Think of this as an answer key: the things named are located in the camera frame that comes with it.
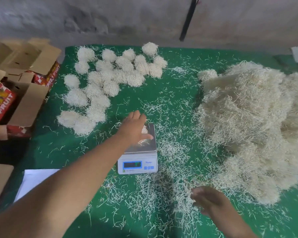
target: scale weighing pan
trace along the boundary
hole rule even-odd
[[[154,173],[158,171],[158,154],[154,124],[145,124],[152,140],[129,147],[117,162],[120,175]]]

